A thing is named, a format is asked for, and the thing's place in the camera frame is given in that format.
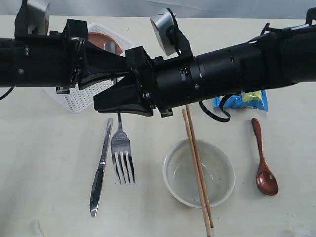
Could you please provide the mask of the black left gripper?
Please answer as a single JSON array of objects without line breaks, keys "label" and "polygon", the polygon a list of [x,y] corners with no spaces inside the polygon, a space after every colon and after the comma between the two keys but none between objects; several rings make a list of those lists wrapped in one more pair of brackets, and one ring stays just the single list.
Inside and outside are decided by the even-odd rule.
[{"label": "black left gripper", "polygon": [[[86,21],[67,19],[62,32],[51,30],[49,36],[56,40],[51,45],[52,58],[48,63],[49,85],[56,88],[57,94],[69,94],[77,82],[79,90],[84,90],[102,81],[128,74],[125,57],[102,50],[87,40]],[[89,75],[78,80],[83,46],[83,73]]]}]

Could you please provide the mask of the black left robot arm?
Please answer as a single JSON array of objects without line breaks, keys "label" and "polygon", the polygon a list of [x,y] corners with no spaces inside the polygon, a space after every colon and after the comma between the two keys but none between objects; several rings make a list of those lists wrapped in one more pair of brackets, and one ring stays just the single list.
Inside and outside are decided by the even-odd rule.
[{"label": "black left robot arm", "polygon": [[57,93],[69,93],[129,71],[124,57],[88,40],[85,21],[68,19],[61,33],[0,40],[1,87],[55,87]]}]

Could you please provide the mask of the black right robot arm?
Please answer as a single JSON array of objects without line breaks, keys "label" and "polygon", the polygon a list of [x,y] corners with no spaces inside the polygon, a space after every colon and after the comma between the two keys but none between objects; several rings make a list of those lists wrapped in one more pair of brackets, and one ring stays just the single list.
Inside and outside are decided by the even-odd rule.
[{"label": "black right robot arm", "polygon": [[126,51],[129,72],[94,97],[100,113],[138,114],[158,109],[162,117],[174,107],[240,92],[275,89],[316,80],[316,10],[304,25],[276,29],[266,24],[248,42],[193,56],[177,26],[171,33],[178,56],[150,58],[143,47]]}]

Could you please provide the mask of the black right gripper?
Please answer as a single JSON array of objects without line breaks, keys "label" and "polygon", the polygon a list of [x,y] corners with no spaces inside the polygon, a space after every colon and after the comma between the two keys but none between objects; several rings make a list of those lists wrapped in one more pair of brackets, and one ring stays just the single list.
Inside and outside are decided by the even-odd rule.
[{"label": "black right gripper", "polygon": [[161,117],[173,115],[171,108],[162,104],[162,96],[155,79],[154,61],[143,46],[125,51],[130,74],[125,75],[115,85],[93,97],[94,109],[103,114],[120,111],[126,114],[151,117],[158,109]]}]

